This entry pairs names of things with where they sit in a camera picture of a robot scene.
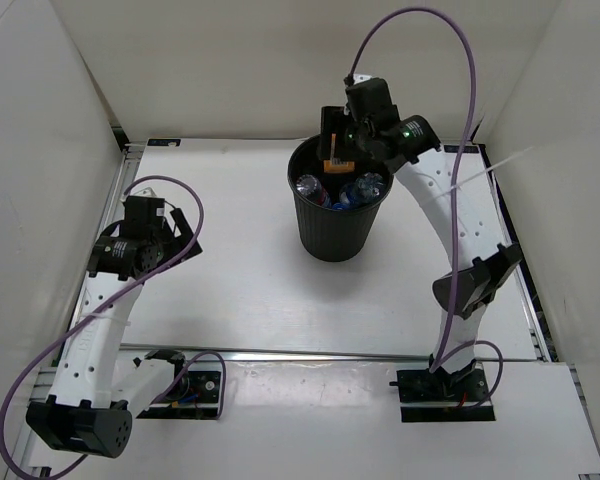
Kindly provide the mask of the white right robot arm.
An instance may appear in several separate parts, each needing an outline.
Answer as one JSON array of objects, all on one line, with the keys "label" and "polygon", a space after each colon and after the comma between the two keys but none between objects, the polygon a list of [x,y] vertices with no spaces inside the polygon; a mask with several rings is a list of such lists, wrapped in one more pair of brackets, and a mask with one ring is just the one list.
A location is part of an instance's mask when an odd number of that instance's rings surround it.
[{"label": "white right robot arm", "polygon": [[456,185],[441,142],[420,115],[401,118],[385,80],[352,76],[347,102],[321,111],[319,157],[382,165],[416,200],[441,241],[450,273],[433,283],[441,309],[440,334],[430,361],[429,387],[450,400],[475,364],[482,317],[522,258],[519,246],[490,233]]}]

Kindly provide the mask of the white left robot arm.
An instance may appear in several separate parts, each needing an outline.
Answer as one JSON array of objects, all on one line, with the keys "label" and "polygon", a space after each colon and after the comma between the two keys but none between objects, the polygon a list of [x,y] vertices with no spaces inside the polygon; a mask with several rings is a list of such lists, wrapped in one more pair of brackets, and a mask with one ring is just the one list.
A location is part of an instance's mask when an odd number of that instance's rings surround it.
[{"label": "white left robot arm", "polygon": [[185,356],[154,350],[115,381],[114,370],[129,316],[142,288],[135,280],[181,253],[193,232],[181,209],[145,188],[128,196],[124,216],[106,227],[88,262],[81,311],[94,320],[69,341],[52,387],[32,402],[26,422],[52,449],[117,458],[125,449],[134,418],[158,400],[187,396]]}]

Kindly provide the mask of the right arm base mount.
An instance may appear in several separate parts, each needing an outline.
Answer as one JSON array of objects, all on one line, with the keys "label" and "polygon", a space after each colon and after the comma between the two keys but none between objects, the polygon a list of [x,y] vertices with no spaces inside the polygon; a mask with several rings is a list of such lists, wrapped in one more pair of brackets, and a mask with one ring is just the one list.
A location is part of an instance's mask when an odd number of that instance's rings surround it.
[{"label": "right arm base mount", "polygon": [[389,383],[397,389],[402,423],[493,422],[482,369],[474,369],[453,386],[424,370],[398,370]]}]

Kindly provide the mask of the small orange juice bottle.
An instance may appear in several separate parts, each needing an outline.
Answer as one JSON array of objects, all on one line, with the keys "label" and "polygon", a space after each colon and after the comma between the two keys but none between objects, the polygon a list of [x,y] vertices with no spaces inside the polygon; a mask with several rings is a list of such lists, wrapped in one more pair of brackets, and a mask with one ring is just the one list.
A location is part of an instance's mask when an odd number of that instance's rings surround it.
[{"label": "small orange juice bottle", "polygon": [[323,171],[326,174],[347,174],[355,171],[353,161],[344,161],[336,156],[337,134],[332,133],[330,139],[329,157],[323,161]]}]

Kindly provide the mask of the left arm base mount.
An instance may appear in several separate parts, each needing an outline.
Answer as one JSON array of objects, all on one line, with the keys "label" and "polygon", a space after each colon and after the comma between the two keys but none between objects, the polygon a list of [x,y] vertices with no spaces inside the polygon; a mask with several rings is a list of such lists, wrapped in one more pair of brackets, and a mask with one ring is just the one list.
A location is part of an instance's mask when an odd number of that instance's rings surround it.
[{"label": "left arm base mount", "polygon": [[[219,369],[191,370],[193,364],[204,357],[212,357],[220,365]],[[139,367],[144,360],[166,361],[174,367],[175,376],[183,375],[166,395],[142,411],[138,419],[207,421],[221,418],[228,369],[219,352],[206,350],[187,359],[181,351],[152,350],[142,359],[135,358],[135,366]]]}]

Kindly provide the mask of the pepsi bottle dark blue label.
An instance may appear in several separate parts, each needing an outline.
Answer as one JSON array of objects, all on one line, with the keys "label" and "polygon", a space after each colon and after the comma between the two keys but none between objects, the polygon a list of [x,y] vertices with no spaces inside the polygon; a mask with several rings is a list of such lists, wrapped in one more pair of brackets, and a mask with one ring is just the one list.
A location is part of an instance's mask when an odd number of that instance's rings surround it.
[{"label": "pepsi bottle dark blue label", "polygon": [[311,174],[300,176],[295,183],[296,191],[308,201],[324,207],[331,207],[330,196],[320,180]]}]

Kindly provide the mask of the clear bottle blue label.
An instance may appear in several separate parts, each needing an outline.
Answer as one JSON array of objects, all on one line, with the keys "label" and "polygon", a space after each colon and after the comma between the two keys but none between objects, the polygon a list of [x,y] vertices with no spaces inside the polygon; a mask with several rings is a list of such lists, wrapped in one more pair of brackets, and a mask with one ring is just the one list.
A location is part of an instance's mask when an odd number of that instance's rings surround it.
[{"label": "clear bottle blue label", "polygon": [[385,190],[386,183],[379,173],[364,173],[355,181],[346,183],[340,188],[337,202],[332,208],[352,210],[373,204],[382,197]]}]

